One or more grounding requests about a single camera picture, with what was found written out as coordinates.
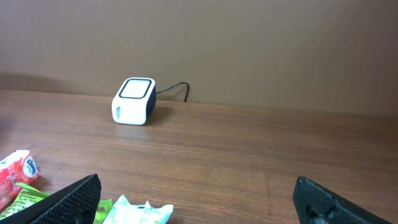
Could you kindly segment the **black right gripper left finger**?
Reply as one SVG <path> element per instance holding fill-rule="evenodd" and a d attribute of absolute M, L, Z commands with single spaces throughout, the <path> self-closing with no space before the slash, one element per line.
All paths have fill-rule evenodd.
<path fill-rule="evenodd" d="M 88 175 L 1 220 L 2 224 L 93 224 L 101 198 L 97 174 Z"/>

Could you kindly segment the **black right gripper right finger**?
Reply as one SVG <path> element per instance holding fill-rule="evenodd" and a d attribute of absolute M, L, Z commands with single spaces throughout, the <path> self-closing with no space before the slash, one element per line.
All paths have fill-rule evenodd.
<path fill-rule="evenodd" d="M 391 224 L 304 176 L 297 178 L 293 201 L 301 224 Z"/>

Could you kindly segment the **light blue tissue pack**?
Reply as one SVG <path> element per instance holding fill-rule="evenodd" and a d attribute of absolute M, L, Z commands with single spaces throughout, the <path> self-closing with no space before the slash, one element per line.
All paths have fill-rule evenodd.
<path fill-rule="evenodd" d="M 103 224 L 166 224 L 173 210 L 171 204 L 154 208 L 148 201 L 143 205 L 133 205 L 122 195 L 112 206 Z"/>

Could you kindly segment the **white barcode scanner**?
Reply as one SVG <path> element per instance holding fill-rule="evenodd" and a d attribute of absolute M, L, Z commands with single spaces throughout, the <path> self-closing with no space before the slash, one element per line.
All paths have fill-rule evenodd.
<path fill-rule="evenodd" d="M 118 124 L 142 126 L 156 104 L 155 80 L 131 77 L 124 81 L 111 103 L 113 120 Z"/>

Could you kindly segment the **orange Kleenex tissue pack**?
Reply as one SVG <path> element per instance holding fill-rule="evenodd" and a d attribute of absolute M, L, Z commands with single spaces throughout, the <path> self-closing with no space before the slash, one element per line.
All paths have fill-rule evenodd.
<path fill-rule="evenodd" d="M 16 150 L 1 161 L 1 210 L 19 194 L 18 183 L 31 184 L 39 176 L 29 150 Z"/>

